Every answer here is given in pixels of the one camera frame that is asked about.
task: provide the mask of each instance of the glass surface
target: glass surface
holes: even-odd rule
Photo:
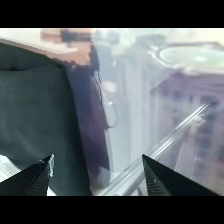
[[[224,195],[224,29],[1,28],[0,38],[66,65],[95,195],[147,195],[142,154]]]

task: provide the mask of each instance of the reflective surface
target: reflective surface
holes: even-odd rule
[[[153,156],[203,105],[208,107],[175,144],[164,146],[155,158],[224,194],[224,29],[44,28],[20,33],[0,29],[0,38],[43,49],[67,67],[96,195],[145,195],[141,155]],[[28,41],[29,35],[36,37]],[[131,178],[121,182],[122,175]]]

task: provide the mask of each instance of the transparent plastic sheet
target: transparent plastic sheet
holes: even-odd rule
[[[143,153],[223,195],[224,29],[0,29],[67,67],[95,195],[147,195]]]

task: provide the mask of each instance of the cable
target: cable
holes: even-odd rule
[[[103,84],[102,84],[102,79],[101,79],[101,77],[100,77],[100,73],[99,73],[97,70],[94,71],[94,78],[95,78],[95,80],[96,80],[96,82],[97,82],[97,85],[98,85],[98,87],[99,87],[99,89],[100,89],[100,98],[101,98],[102,105],[103,105],[103,97],[102,97],[101,90],[104,92],[104,94],[106,95],[107,99],[109,100],[108,105],[109,105],[109,106],[112,105],[112,107],[113,107],[113,109],[114,109],[114,113],[115,113],[115,116],[116,116],[114,124],[113,124],[113,125],[109,125],[109,124],[108,124],[108,121],[107,121],[107,125],[108,125],[108,127],[109,127],[109,128],[114,128],[114,127],[117,126],[118,121],[119,121],[119,116],[118,116],[117,107],[116,107],[115,103],[113,102],[112,98],[110,97],[109,93],[107,92],[107,90],[104,88],[104,86],[103,86]]]

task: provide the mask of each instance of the dark gray cloth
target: dark gray cloth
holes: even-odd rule
[[[54,60],[0,44],[0,154],[24,169],[55,155],[51,189],[91,195],[72,92]]]

